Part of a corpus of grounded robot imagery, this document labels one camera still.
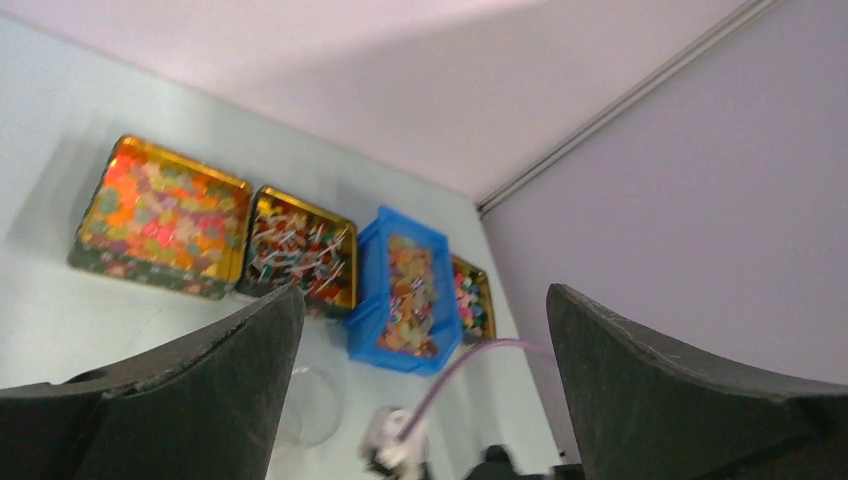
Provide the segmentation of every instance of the gold tin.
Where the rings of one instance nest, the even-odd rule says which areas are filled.
[[[356,224],[270,186],[254,199],[236,291],[300,288],[311,314],[343,319],[357,304]]]
[[[241,275],[250,197],[244,180],[140,138],[121,137],[68,261],[220,299]]]
[[[456,300],[462,319],[463,343],[473,345],[481,341],[496,339],[495,309],[492,306],[492,290],[489,288],[489,279],[486,272],[457,255],[451,255],[451,260],[453,262]],[[459,282],[457,282],[457,275],[463,277],[458,279]],[[470,279],[471,285],[467,287],[461,285],[464,278]],[[482,315],[469,314],[469,311],[473,312],[475,305],[482,310]]]

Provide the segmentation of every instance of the small tin of candy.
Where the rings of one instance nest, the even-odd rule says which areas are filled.
[[[462,342],[474,345],[497,338],[492,293],[486,272],[462,258],[451,255],[456,302],[462,319]]]
[[[118,140],[71,266],[212,299],[241,274],[250,184],[133,136]]]
[[[342,319],[356,306],[356,225],[265,186],[254,199],[239,293],[300,288],[313,315]]]

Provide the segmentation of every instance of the metal strip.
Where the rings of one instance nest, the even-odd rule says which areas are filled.
[[[648,78],[639,82],[599,114],[592,117],[591,120],[584,123],[553,150],[533,162],[532,165],[483,199],[482,202],[477,204],[477,210],[480,212],[480,216],[484,216],[492,211],[492,209],[503,203],[512,194],[541,175],[542,172],[562,160],[581,143],[598,133],[598,131],[627,111],[639,100],[648,96],[657,87],[781,1],[783,0],[748,0],[745,2],[716,26],[690,43],[682,52],[655,70]]]

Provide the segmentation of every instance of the gold tin rim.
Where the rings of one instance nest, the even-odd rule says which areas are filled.
[[[246,180],[242,180],[228,173],[222,172],[218,169],[205,165],[197,160],[193,160],[189,157],[181,155],[172,150],[168,150],[165,147],[157,145],[153,142],[144,140],[134,135],[123,135],[121,138],[115,142],[115,146],[112,147],[112,152],[109,154],[109,160],[106,162],[106,168],[103,170],[103,174],[101,175],[100,182],[97,185],[97,189],[94,191],[92,195],[91,204],[86,211],[85,217],[83,217],[82,222],[80,223],[80,227],[77,230],[76,238],[81,243],[86,243],[82,240],[82,235],[87,231],[90,227],[91,222],[93,221],[93,212],[97,209],[98,204],[100,203],[100,197],[98,193],[100,193],[100,188],[103,186],[103,179],[106,175],[106,172],[112,167],[113,162],[115,160],[115,153],[118,151],[118,148],[121,145],[132,145],[134,147],[140,148],[145,153],[155,152],[158,158],[161,158],[165,163],[175,163],[184,168],[194,170],[202,175],[206,175],[207,177],[211,177],[219,182],[231,185],[236,190],[241,190],[245,193],[248,202],[245,205],[245,211],[240,222],[238,228],[235,229],[235,235],[238,236],[240,240],[241,248],[238,249],[228,249],[229,252],[225,255],[225,259],[229,257],[229,261],[222,260],[219,263],[221,267],[221,271],[215,273],[215,275],[204,275],[202,273],[197,273],[196,275],[202,278],[212,278],[223,280],[227,283],[235,283],[241,277],[242,270],[242,262],[244,261],[244,249],[247,245],[247,234],[248,234],[248,224],[250,223],[250,197],[253,194],[253,187],[251,187],[250,183]],[[135,257],[139,261],[150,262],[157,265],[164,265],[161,263],[157,263],[153,260],[143,258],[143,257]]]
[[[486,274],[486,271],[456,254],[451,254],[451,262],[455,265],[459,265],[459,267],[463,270],[463,273],[466,275],[471,271],[477,272],[480,282],[478,285],[480,287],[480,293],[484,294],[486,300],[488,300],[482,302],[486,316],[489,318],[486,328],[483,330],[483,339],[494,340],[498,338],[497,327],[495,326],[494,299],[492,298],[492,289],[489,286],[489,276]]]
[[[325,209],[323,209],[323,208],[321,208],[318,205],[315,205],[313,203],[309,203],[309,202],[306,202],[304,200],[301,200],[301,199],[299,199],[299,198],[297,198],[293,195],[290,195],[286,192],[283,192],[282,190],[274,188],[270,185],[264,185],[256,192],[256,201],[254,202],[254,207],[253,207],[254,212],[252,212],[251,217],[253,217],[255,215],[255,211],[259,206],[259,200],[263,195],[271,197],[275,200],[279,200],[281,202],[288,203],[290,205],[294,205],[295,207],[306,210],[307,212],[309,212],[309,213],[311,213],[311,214],[313,214],[317,217],[321,217],[321,218],[324,218],[326,220],[329,220],[332,223],[342,224],[342,225],[345,225],[345,226],[348,227],[348,235],[350,236],[350,241],[351,241],[350,285],[351,285],[352,292],[351,292],[351,295],[350,295],[350,297],[351,297],[351,307],[350,308],[351,309],[356,308],[356,306],[359,304],[359,245],[358,245],[358,241],[357,241],[358,230],[356,229],[356,224],[353,223],[353,220],[350,220],[349,218],[345,218],[345,217],[342,217],[341,215],[337,215],[333,212],[325,210]],[[247,248],[249,248],[249,245],[246,245],[245,255],[247,255]]]

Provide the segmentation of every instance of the cable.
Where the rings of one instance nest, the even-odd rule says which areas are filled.
[[[482,355],[489,350],[498,348],[498,347],[518,347],[522,348],[527,352],[536,353],[538,355],[548,357],[549,359],[556,361],[556,357],[553,352],[543,348],[535,343],[525,342],[523,340],[519,340],[517,338],[500,338],[498,340],[492,340],[490,342],[481,343],[476,345],[471,350],[465,352],[457,361],[455,361],[451,366],[442,373],[442,376],[436,380],[436,383],[430,387],[430,391],[427,392],[427,395],[424,397],[424,400],[418,405],[418,408],[415,410],[415,413],[412,415],[412,418],[403,427],[403,430],[397,436],[397,441],[399,444],[405,442],[409,436],[412,434],[413,430],[415,430],[415,426],[418,425],[418,422],[424,417],[424,414],[427,413],[427,410],[430,409],[433,402],[436,400],[436,397],[442,393],[442,390],[447,385],[448,381],[459,371],[466,363],[468,363],[474,357],[478,355]]]

